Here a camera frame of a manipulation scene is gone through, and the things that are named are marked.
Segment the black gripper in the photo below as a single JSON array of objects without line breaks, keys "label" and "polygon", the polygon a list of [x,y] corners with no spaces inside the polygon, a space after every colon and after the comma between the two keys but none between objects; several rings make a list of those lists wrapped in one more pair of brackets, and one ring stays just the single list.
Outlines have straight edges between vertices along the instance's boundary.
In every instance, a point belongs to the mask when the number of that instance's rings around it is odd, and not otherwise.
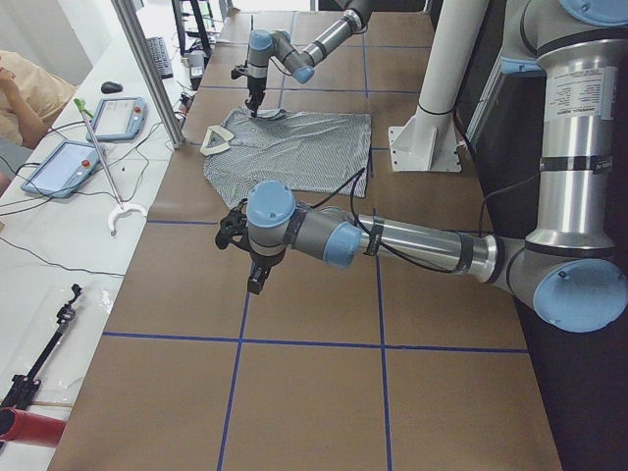
[{"label": "black gripper", "polygon": [[247,78],[249,98],[245,100],[245,106],[256,117],[266,92],[268,66],[258,66],[252,63],[236,65],[231,71],[232,79]]},{"label": "black gripper", "polygon": [[242,199],[220,221],[220,228],[215,236],[215,243],[221,250],[232,244],[249,253],[254,265],[261,268],[251,271],[247,279],[247,291],[252,294],[259,294],[271,273],[271,268],[283,261],[285,248],[282,245],[279,248],[268,250],[253,247],[253,241],[248,234],[247,217],[244,212],[246,203],[247,200]]}]

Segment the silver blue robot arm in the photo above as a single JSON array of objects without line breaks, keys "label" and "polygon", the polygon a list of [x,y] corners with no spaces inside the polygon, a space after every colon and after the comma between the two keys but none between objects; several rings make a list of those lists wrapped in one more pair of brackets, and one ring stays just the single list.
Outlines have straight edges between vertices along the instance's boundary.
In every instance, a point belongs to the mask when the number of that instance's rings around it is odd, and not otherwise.
[{"label": "silver blue robot arm", "polygon": [[304,84],[313,78],[318,64],[353,35],[361,34],[367,29],[374,11],[374,1],[337,1],[337,4],[343,8],[342,16],[302,50],[298,50],[291,43],[290,35],[285,30],[251,30],[246,60],[232,69],[231,76],[232,79],[246,77],[249,96],[245,100],[245,106],[252,117],[257,116],[263,103],[268,68],[273,58],[280,61],[289,76]]},{"label": "silver blue robot arm", "polygon": [[221,221],[215,242],[253,262],[259,293],[295,249],[337,267],[386,254],[510,292],[557,328],[587,333],[627,306],[627,279],[604,233],[618,69],[627,54],[623,1],[510,1],[501,69],[546,79],[536,228],[522,239],[441,231],[298,202],[283,183],[257,184]]}]

